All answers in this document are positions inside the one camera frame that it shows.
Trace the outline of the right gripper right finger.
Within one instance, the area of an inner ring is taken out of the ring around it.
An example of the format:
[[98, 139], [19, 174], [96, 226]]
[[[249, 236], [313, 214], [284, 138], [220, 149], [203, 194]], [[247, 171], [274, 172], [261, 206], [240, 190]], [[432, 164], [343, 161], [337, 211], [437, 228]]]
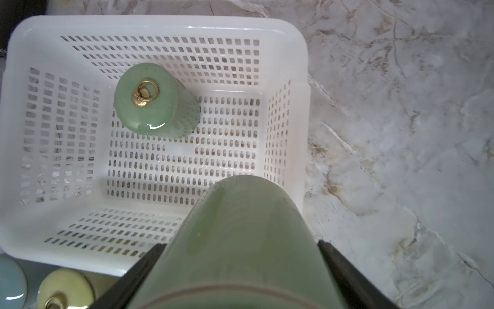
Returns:
[[399, 309], [331, 243], [319, 240], [317, 245], [350, 308]]

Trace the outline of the yellow-green canister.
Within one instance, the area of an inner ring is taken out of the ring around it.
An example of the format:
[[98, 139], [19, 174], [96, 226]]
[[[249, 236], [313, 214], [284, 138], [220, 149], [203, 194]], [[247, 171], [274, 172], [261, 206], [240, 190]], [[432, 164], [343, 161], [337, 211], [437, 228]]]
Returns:
[[58, 269], [41, 283], [37, 308], [89, 308], [118, 277], [73, 269]]

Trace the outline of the light blue canister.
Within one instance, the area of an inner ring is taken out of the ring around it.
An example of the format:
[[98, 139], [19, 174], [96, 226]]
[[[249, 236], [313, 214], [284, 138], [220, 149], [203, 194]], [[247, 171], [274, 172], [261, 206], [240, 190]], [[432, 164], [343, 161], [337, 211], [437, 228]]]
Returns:
[[1, 309], [21, 309], [27, 299], [27, 279], [18, 262], [1, 256]]

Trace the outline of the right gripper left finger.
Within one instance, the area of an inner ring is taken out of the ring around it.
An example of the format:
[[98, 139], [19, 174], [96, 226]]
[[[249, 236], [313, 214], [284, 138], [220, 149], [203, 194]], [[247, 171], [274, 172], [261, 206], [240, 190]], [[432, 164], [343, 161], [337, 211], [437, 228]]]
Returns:
[[121, 309], [130, 304], [134, 294], [163, 254], [166, 244], [156, 244], [89, 309]]

